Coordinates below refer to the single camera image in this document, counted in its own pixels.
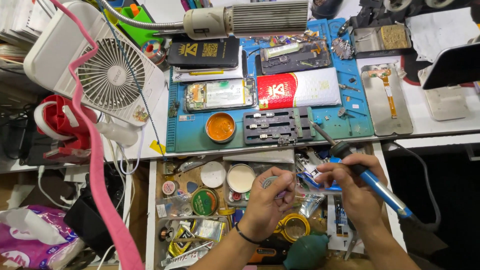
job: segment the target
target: desk fan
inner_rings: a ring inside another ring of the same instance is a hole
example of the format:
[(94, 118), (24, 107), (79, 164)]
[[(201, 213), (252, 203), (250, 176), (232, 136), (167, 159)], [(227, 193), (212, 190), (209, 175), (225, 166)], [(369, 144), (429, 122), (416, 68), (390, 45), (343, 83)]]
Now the desk fan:
[[(64, 4), (84, 24), (98, 53), (77, 69), (84, 87), (82, 103), (130, 124), (141, 126), (148, 113), (125, 58), (103, 14), (85, 2)], [(153, 111), (165, 88), (163, 72), (115, 28), (145, 102)], [(27, 76), (53, 92), (72, 98), (75, 80), (68, 64), (92, 49), (76, 24), (57, 12), (24, 61)]]

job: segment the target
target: green air blower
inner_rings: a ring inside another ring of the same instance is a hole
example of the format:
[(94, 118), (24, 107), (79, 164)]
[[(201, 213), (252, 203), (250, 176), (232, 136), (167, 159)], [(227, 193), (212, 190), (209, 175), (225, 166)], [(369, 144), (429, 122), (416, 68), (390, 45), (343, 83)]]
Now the green air blower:
[(325, 262), (327, 235), (307, 235), (295, 241), (287, 254), (283, 265), (290, 270), (313, 270)]

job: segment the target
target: blue soldering iron handle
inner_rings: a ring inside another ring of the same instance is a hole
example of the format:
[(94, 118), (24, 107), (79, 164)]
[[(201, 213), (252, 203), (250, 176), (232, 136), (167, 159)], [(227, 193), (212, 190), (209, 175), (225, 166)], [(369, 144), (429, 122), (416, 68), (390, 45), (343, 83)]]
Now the blue soldering iron handle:
[(373, 190), (388, 204), (401, 218), (408, 218), (412, 215), (412, 211), (393, 194), (370, 170), (366, 170), (360, 174), (360, 177), (371, 186)]

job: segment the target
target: magnifying glass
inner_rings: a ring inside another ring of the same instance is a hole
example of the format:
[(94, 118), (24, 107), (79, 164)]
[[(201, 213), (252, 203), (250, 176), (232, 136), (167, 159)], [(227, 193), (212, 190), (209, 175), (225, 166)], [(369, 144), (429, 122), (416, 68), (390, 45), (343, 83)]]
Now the magnifying glass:
[(274, 233), (281, 233), (287, 241), (293, 243), (310, 234), (310, 225), (304, 216), (289, 214), (278, 222)]

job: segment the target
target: pink strap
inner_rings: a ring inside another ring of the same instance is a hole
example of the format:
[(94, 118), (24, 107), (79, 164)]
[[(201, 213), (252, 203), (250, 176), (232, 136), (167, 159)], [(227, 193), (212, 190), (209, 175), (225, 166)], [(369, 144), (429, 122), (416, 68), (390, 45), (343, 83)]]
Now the pink strap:
[(100, 133), (96, 129), (95, 125), (80, 108), (80, 101), (82, 100), (84, 88), (80, 82), (80, 79), (76, 75), (75, 70), (96, 55), (98, 51), (98, 45), (90, 37), (82, 22), (72, 12), (70, 12), (57, 0), (50, 1), (78, 25), (82, 35), (93, 47), (93, 50), (80, 56), (78, 59), (74, 60), (68, 65), (68, 70), (76, 81), (75, 92), (72, 99), (73, 108), (85, 121), (90, 133), (90, 142), (92, 147), (92, 153), (90, 157), (90, 186), (92, 189), (92, 195), (96, 207), (98, 208), (98, 211), (100, 212), (100, 215), (102, 216), (102, 219), (108, 228), (108, 232), (112, 237), (113, 244), (117, 249), (122, 268), (127, 270), (144, 270), (137, 246), (135, 245), (135, 242), (133, 241), (133, 238), (130, 235), (127, 227), (125, 224), (123, 224), (120, 215), (118, 215), (117, 211), (115, 210), (115, 207), (108, 196), (107, 188), (105, 187), (102, 138), (100, 137)]

